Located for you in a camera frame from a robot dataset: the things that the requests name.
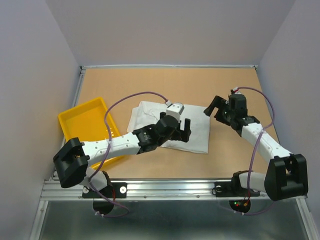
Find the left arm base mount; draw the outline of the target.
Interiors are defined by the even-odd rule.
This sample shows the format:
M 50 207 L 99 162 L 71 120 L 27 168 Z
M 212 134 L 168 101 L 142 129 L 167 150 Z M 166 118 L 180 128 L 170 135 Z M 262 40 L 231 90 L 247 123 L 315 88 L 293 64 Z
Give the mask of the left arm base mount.
M 128 207 L 118 202 L 127 197 L 127 183 L 125 182 L 109 183 L 100 191 L 84 187 L 81 197 L 85 200 L 93 200 L 94 213 L 102 218 L 124 217 L 130 212 Z

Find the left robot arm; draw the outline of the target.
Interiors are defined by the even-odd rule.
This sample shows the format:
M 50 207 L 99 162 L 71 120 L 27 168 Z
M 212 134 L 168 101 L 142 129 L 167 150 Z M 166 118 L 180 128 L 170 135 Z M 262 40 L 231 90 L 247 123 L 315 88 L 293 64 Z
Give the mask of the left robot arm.
M 191 120 L 181 121 L 165 112 L 155 124 L 136 129 L 125 135 L 99 141 L 83 141 L 77 137 L 68 140 L 53 157 L 63 189 L 82 185 L 100 197 L 111 193 L 111 184 L 105 171 L 92 168 L 96 163 L 121 156 L 139 155 L 154 151 L 167 141 L 187 143 L 190 139 Z

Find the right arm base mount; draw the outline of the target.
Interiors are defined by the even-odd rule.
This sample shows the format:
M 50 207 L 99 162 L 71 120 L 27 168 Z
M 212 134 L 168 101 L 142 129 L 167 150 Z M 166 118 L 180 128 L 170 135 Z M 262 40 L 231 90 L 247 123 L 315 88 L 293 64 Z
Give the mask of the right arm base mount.
M 211 193 L 217 198 L 231 198 L 229 200 L 230 209 L 242 214 L 248 213 L 251 208 L 250 197 L 260 196 L 259 191 L 236 186 L 231 181 L 215 182 Z

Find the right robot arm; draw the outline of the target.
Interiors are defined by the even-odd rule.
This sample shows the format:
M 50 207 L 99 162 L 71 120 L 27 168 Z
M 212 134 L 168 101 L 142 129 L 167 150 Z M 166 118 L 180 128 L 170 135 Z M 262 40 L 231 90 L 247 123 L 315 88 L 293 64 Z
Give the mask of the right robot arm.
M 204 110 L 210 116 L 230 126 L 247 140 L 255 153 L 267 162 L 266 174 L 252 170 L 235 172 L 229 189 L 235 195 L 248 190 L 264 192 L 272 201 L 304 196 L 309 191 L 307 160 L 302 154 L 293 154 L 277 143 L 263 128 L 255 116 L 248 115 L 247 99 L 243 94 L 230 94 L 228 99 L 218 95 Z

